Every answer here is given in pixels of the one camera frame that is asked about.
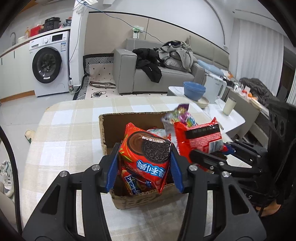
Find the person's right hand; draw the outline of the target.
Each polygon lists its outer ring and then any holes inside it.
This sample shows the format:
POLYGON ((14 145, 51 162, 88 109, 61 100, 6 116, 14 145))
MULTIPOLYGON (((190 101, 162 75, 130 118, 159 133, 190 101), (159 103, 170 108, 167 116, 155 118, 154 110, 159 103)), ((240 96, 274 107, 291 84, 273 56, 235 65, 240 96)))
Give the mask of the person's right hand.
POLYGON ((273 215, 278 212, 283 206, 283 204, 277 204, 276 200, 274 200, 271 204, 269 204, 269 206, 263 209, 261 217, 273 215))

